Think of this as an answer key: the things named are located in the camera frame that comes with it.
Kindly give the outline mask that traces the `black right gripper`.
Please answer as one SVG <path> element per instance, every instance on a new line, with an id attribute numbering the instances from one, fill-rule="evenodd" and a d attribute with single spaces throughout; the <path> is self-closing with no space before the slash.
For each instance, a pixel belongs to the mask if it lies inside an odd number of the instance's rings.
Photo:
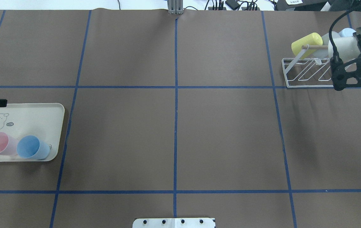
<path id="1" fill-rule="evenodd" d="M 333 47 L 332 50 L 330 65 L 334 90 L 361 87 L 361 53 L 357 58 L 345 63 L 339 56 L 338 49 Z"/>

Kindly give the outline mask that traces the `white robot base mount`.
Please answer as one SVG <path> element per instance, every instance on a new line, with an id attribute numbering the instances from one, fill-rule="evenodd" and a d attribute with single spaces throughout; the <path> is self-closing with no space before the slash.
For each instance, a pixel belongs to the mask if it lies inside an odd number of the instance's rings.
<path id="1" fill-rule="evenodd" d="M 140 218 L 133 228 L 215 228 L 215 218 Z"/>

